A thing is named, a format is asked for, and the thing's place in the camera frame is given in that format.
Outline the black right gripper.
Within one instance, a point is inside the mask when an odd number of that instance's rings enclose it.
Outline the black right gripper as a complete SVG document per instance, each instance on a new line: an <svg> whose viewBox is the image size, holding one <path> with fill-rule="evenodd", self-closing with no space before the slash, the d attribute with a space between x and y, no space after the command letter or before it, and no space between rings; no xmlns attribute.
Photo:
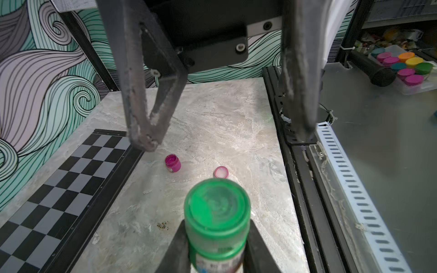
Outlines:
<svg viewBox="0 0 437 273"><path fill-rule="evenodd" d="M162 143L188 71L242 63L248 58L249 37L279 30L281 24L281 80L290 104L288 117L297 140L306 142L316 129L330 5L330 1L97 1L132 145L154 152ZM158 74L152 109L147 106L145 67Z"/></svg>

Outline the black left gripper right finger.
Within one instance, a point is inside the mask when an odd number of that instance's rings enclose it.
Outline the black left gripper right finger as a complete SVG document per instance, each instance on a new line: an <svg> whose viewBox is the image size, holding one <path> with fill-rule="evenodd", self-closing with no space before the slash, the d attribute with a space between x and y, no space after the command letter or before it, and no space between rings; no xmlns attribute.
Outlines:
<svg viewBox="0 0 437 273"><path fill-rule="evenodd" d="M243 260L244 273L275 273L274 261L266 243L259 233L253 220L250 220L250 229L246 241Z"/></svg>

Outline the green paint jar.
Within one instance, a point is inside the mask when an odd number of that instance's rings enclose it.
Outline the green paint jar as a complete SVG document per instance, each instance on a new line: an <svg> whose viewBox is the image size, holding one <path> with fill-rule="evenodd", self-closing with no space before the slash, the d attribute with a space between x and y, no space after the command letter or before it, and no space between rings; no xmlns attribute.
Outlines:
<svg viewBox="0 0 437 273"><path fill-rule="evenodd" d="M228 179L195 185L184 201L189 258L199 273L235 273L244 259L250 230L247 192Z"/></svg>

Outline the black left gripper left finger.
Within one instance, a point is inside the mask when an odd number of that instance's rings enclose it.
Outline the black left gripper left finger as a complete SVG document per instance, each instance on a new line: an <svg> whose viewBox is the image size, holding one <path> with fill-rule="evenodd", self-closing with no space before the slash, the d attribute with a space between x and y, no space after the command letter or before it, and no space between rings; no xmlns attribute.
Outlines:
<svg viewBox="0 0 437 273"><path fill-rule="evenodd" d="M163 273L190 273L189 242L185 222L181 222L162 259Z"/></svg>

